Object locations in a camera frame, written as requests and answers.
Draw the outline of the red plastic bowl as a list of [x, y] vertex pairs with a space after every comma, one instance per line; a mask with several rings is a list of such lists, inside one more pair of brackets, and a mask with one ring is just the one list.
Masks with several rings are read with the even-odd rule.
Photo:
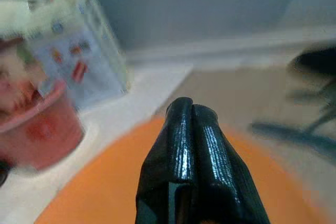
[[0, 121], [0, 161], [42, 170], [68, 156], [83, 136], [67, 86], [57, 81], [46, 97]]

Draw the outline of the white printed food bag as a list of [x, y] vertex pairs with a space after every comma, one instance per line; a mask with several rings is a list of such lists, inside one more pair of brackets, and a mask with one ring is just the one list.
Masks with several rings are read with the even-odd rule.
[[78, 108], [128, 91], [124, 60], [97, 0], [47, 0], [29, 14], [26, 36], [51, 80], [66, 82]]

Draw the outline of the orange plastic plate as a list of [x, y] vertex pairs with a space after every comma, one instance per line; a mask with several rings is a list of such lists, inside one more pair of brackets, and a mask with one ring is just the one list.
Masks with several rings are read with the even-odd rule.
[[[154, 117], [111, 144], [57, 194], [34, 224], [134, 224], [141, 166], [163, 122]], [[267, 149], [227, 126], [222, 131], [247, 164], [271, 224], [336, 224]]]

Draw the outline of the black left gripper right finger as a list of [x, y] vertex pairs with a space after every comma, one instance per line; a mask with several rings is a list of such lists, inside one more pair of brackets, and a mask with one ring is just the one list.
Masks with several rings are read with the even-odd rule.
[[193, 133], [201, 218], [218, 224], [270, 224], [247, 165], [212, 109], [193, 106]]

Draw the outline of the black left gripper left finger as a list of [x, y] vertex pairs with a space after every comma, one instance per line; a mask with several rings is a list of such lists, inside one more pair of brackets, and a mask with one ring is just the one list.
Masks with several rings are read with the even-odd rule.
[[193, 101], [174, 100], [140, 172], [136, 224], [193, 224], [196, 171]]

